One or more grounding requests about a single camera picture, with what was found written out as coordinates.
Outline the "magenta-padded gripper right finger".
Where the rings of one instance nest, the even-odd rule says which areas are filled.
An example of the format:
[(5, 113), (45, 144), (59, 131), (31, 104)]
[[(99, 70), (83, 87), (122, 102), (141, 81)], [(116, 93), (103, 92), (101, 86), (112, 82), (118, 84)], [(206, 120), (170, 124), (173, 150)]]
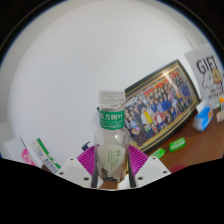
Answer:
[(129, 147), (128, 172), (131, 188), (143, 187), (171, 174), (156, 156), (147, 156), (133, 146)]

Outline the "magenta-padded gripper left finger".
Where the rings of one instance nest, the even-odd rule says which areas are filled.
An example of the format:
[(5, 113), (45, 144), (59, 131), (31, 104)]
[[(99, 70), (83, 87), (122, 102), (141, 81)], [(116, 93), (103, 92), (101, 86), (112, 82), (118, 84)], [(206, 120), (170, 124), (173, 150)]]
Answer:
[(84, 188), (96, 188), (98, 173), (94, 147), (86, 149), (77, 158), (69, 158), (56, 175)]

